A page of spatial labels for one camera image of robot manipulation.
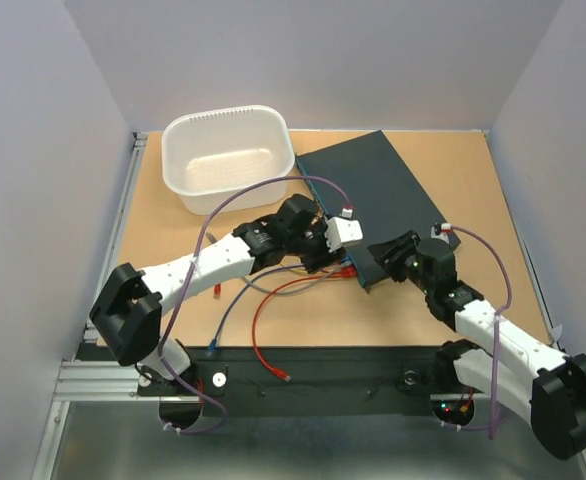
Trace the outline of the dark network switch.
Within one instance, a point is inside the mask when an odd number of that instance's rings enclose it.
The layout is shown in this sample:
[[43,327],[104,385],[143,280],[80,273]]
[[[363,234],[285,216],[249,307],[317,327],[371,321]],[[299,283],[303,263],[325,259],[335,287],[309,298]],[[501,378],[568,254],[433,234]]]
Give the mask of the dark network switch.
[[386,278],[367,250],[369,245],[393,240],[409,230],[428,237],[445,217],[381,131],[362,135],[296,157],[299,172],[322,209],[336,214],[344,206],[328,179],[346,192],[359,221],[363,240],[347,249],[358,272],[358,282],[370,291]]

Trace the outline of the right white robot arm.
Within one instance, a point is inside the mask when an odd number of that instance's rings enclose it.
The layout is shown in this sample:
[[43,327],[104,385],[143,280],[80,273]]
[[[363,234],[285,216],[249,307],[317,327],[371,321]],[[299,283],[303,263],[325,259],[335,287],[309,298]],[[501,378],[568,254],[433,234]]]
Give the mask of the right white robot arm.
[[586,449],[586,355],[530,336],[460,280],[450,230],[445,224],[431,238],[408,231],[368,248],[392,280],[412,282],[430,313],[463,337],[440,349],[434,381],[445,390],[463,385],[488,394],[526,421],[552,456],[575,456]]

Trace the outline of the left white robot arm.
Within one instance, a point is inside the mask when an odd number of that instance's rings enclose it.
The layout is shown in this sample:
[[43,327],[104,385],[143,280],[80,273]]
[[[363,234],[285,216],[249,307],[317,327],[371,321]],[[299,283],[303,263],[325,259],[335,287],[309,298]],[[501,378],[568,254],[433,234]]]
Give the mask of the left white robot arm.
[[294,256],[315,273],[345,254],[334,220],[309,198],[295,194],[274,214],[242,223],[203,248],[164,264],[117,266],[89,311],[89,318],[119,365],[142,364],[172,393],[188,392],[196,371],[185,349],[161,338],[161,319],[190,297],[231,279],[247,277]]

